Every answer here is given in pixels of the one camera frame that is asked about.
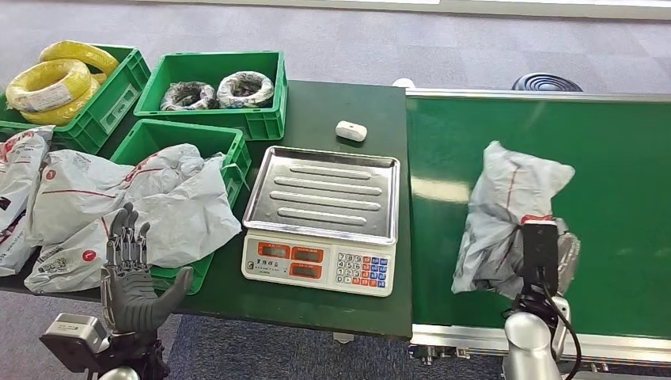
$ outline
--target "plastic crate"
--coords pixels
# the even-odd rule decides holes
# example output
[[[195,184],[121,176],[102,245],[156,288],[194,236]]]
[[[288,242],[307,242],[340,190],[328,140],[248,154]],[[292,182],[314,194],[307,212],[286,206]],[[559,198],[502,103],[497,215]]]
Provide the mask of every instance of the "plastic crate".
[[[198,81],[216,90],[223,78],[243,70],[258,71],[275,84],[268,108],[161,111],[161,99],[170,83]],[[179,121],[240,129],[247,140],[279,140],[284,136],[286,74],[281,51],[174,53],[164,55],[135,106],[142,118]]]
[[[101,88],[66,125],[56,127],[52,146],[96,154],[121,119],[140,97],[150,76],[142,54],[135,47],[97,46],[119,61]],[[14,109],[6,109],[5,92],[0,95],[0,139],[35,127]]]
[[[222,152],[226,154],[223,166],[237,166],[222,169],[229,203],[233,207],[252,164],[242,132],[237,129],[143,119],[128,132],[110,160],[117,164],[136,165],[150,154],[181,143],[195,145],[202,157]],[[187,294],[193,295],[200,290],[213,255],[212,253],[190,264],[194,269],[193,284]],[[178,271],[179,268],[152,267],[154,287],[159,290],[167,289],[174,282]]]

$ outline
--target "gray carpet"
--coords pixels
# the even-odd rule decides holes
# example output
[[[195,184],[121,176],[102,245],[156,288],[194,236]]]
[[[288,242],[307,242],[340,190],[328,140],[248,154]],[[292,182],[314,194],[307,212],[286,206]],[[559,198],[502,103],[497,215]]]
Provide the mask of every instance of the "gray carpet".
[[[61,39],[140,48],[150,67],[175,51],[284,50],[287,76],[331,82],[507,89],[550,71],[588,93],[671,92],[668,22],[581,21],[336,9],[168,3],[0,0],[0,87]],[[72,379],[37,341],[59,312],[99,306],[0,292],[0,379]],[[176,336],[180,320],[180,333]],[[496,378],[498,360],[409,361],[404,344],[376,338],[347,346],[325,332],[171,319],[161,331],[177,379]]]

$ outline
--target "yellow cable bundle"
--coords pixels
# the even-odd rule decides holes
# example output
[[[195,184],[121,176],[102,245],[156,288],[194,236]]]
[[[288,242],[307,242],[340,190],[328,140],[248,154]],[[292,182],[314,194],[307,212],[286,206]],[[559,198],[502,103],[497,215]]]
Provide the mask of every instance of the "yellow cable bundle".
[[[71,101],[68,104],[60,108],[55,108],[50,111],[45,112],[21,112],[21,115],[30,123],[39,124],[39,125],[65,125],[72,120],[72,118],[77,115],[80,109],[84,107],[86,102],[91,99],[91,97],[96,93],[100,88],[98,81],[89,76],[89,88],[77,99]]]
[[[91,74],[91,76],[101,85],[107,80],[107,75],[105,73]]]
[[[119,65],[119,61],[106,51],[93,45],[69,40],[51,44],[40,54],[40,62],[54,59],[79,59],[83,63],[96,67],[106,76],[109,76]]]
[[[7,103],[21,112],[59,108],[79,98],[90,87],[89,68],[76,59],[39,63],[20,73],[5,91]]]

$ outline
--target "plastic wrap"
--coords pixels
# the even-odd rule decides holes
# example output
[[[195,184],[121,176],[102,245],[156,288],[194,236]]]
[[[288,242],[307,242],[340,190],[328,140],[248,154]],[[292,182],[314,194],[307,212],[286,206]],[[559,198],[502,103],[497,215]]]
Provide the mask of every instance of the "plastic wrap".
[[[38,125],[53,124],[59,126],[68,124],[99,88],[100,84],[98,84],[98,82],[93,79],[93,77],[89,76],[89,89],[74,101],[71,101],[70,103],[65,104],[60,108],[55,108],[50,111],[36,113],[21,112],[21,115],[28,122]]]
[[[17,274],[32,254],[26,204],[40,183],[53,127],[22,131],[0,144],[0,276]]]
[[[190,264],[241,232],[222,179],[225,155],[208,159],[190,144],[170,146],[136,166],[117,165],[74,150],[47,156],[40,186],[28,201],[26,241],[42,245],[31,291],[79,291],[100,286],[107,230],[126,202],[136,225],[151,225],[147,262]]]
[[[59,41],[42,50],[40,62],[54,59],[78,59],[109,76],[119,65],[119,61],[106,51],[93,45],[77,41]]]
[[[203,82],[171,83],[161,100],[161,111],[217,108],[214,87]]]
[[[82,96],[91,73],[76,59],[56,59],[39,63],[20,73],[7,86],[11,108],[21,112],[42,112],[59,108]]]
[[[238,71],[219,84],[217,98],[221,108],[262,108],[271,103],[275,87],[265,75]]]
[[[554,219],[559,232],[559,291],[573,279],[580,241],[561,218],[552,217],[552,197],[575,171],[569,165],[506,150],[498,141],[483,153],[483,172],[468,200],[452,292],[496,291],[515,298],[524,251],[519,226],[526,219]]]

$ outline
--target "robotic hand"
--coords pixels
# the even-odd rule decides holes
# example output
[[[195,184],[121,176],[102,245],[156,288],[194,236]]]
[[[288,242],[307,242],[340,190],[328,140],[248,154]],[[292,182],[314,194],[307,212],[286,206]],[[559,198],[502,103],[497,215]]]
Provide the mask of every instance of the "robotic hand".
[[[100,297],[103,317],[116,334],[155,331],[184,298],[193,280],[193,268],[184,267],[175,283],[156,296],[147,266],[146,234],[149,223],[135,236],[138,212],[126,203],[116,215],[107,242],[107,264],[102,269]]]
[[[100,380],[162,380],[157,329],[178,307],[191,286],[193,269],[180,269],[175,283],[156,295],[147,265],[148,223],[135,235],[138,212],[127,203],[115,216],[102,270],[100,298],[108,335],[95,317],[61,313],[40,340],[72,372],[104,374]]]

